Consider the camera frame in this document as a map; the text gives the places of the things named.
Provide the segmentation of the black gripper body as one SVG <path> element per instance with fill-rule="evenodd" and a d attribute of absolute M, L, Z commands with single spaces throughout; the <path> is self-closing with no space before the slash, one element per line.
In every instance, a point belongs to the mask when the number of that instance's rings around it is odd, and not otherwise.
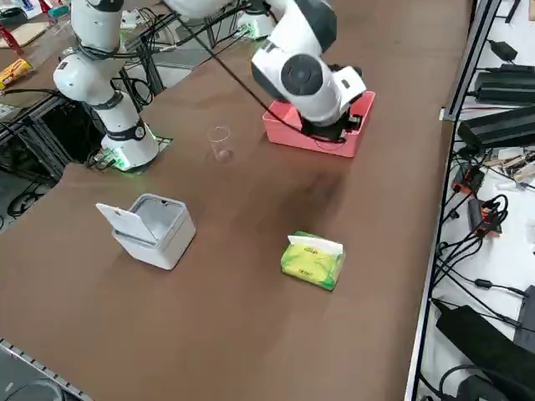
<path fill-rule="evenodd" d="M 362 124 L 362 116 L 352 114 L 350 111 L 345 112 L 335 123 L 319 126 L 301 118 L 301 133 L 313 140 L 325 143 L 344 144 L 345 132 L 358 130 Z"/>

